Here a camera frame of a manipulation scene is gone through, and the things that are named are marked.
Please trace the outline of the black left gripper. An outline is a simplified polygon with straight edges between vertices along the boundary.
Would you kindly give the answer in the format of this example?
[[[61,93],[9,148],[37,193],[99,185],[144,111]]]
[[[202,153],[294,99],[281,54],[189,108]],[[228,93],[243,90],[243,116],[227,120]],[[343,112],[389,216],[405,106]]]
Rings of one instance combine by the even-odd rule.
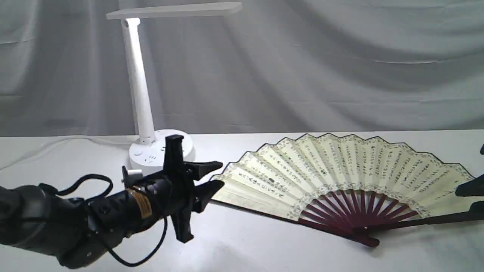
[[[139,183],[126,189],[129,199],[138,208],[134,233],[152,227],[162,218],[171,217],[176,239],[186,243],[193,239],[191,213],[204,212],[213,196],[225,183],[211,180],[195,186],[207,174],[223,167],[222,162],[184,162],[183,136],[165,138],[163,169],[144,176]]]

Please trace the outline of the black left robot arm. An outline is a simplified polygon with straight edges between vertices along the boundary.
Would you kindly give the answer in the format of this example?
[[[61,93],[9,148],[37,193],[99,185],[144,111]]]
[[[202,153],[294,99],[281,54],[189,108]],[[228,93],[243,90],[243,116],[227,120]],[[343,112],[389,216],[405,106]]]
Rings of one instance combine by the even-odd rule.
[[[1,188],[1,244],[57,259],[71,270],[92,265],[106,253],[126,267],[149,261],[162,246],[171,218],[175,237],[193,239],[191,215],[204,212],[224,186],[220,180],[195,185],[220,169],[218,161],[188,162],[183,158],[183,136],[165,139],[163,169],[147,176],[122,167],[124,189],[111,194],[113,181],[87,174],[65,190],[48,184]],[[142,260],[128,262],[114,249],[123,239],[163,220],[155,248]]]

